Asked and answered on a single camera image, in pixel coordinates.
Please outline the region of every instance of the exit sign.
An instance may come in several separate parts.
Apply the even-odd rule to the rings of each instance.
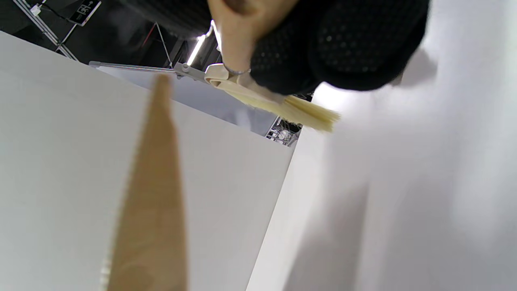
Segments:
[[[100,0],[84,0],[69,20],[80,26],[85,25],[86,21],[92,17],[95,10],[99,8],[100,3]]]

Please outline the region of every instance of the white wall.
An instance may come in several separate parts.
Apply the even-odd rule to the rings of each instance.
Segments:
[[[0,33],[0,290],[98,290],[148,91]],[[193,291],[246,288],[291,150],[174,103]]]
[[[517,2],[433,0],[400,86],[321,85],[248,291],[517,289]]]

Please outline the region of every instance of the brush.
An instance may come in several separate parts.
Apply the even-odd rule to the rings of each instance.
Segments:
[[[273,93],[259,86],[250,74],[232,75],[223,64],[208,66],[205,80],[242,103],[272,112],[281,118],[313,129],[331,132],[340,115],[293,95]]]
[[[187,291],[187,244],[171,85],[160,75],[114,242],[108,291]]]

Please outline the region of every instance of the wooden stick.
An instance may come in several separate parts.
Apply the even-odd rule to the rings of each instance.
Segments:
[[[159,76],[114,244],[108,291],[186,291],[185,215],[171,85]]]

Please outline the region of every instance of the cable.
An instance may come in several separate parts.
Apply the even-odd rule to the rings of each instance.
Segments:
[[[165,49],[165,54],[167,55],[167,60],[169,60],[169,67],[172,69],[172,61],[171,57],[169,57],[169,50],[167,49],[167,46],[165,45],[165,40],[163,40],[163,35],[161,34],[160,26],[158,25],[158,22],[155,22],[156,28],[158,28],[158,34],[160,34],[160,38],[162,39],[163,48]]]
[[[68,18],[62,16],[61,14],[57,13],[56,10],[52,9],[52,7],[50,7],[49,5],[45,4],[45,3],[39,3],[38,4],[39,6],[45,6],[46,9],[48,9],[50,12],[54,13],[57,17],[63,19],[63,20],[66,20],[68,22],[71,22]]]

